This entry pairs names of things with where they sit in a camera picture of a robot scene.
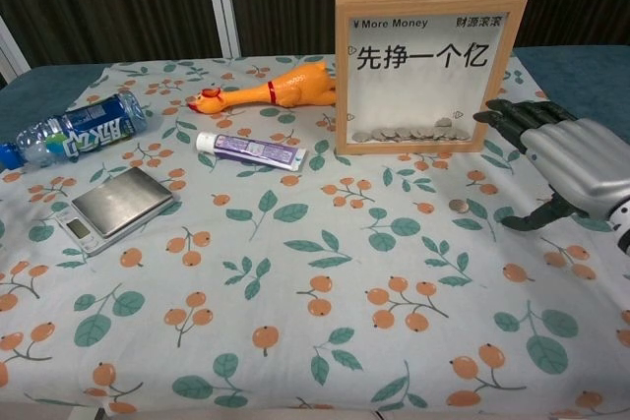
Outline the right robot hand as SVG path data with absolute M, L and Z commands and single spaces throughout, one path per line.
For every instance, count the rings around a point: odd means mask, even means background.
M 502 223 L 532 231 L 576 213 L 629 234 L 629 145 L 600 123 L 577 118 L 552 101 L 491 99 L 473 119 L 494 128 L 524 155 L 553 190 L 527 216 Z

